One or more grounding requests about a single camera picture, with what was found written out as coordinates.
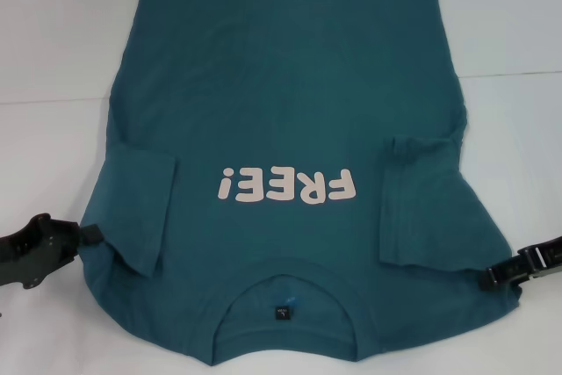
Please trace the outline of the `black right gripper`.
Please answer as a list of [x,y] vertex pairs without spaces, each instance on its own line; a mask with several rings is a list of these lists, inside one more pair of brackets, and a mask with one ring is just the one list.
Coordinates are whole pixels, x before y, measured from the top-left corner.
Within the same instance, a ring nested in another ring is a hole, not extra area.
[[479,289],[494,292],[503,286],[518,286],[534,278],[561,272],[561,238],[530,245],[517,255],[480,272]]

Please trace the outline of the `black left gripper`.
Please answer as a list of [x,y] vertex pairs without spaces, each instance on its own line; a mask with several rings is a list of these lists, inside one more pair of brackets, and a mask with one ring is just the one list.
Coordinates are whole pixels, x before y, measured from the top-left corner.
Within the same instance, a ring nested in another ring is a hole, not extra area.
[[38,286],[48,275],[72,263],[80,245],[97,245],[102,232],[97,224],[54,220],[38,214],[17,231],[1,238],[1,286],[20,283]]

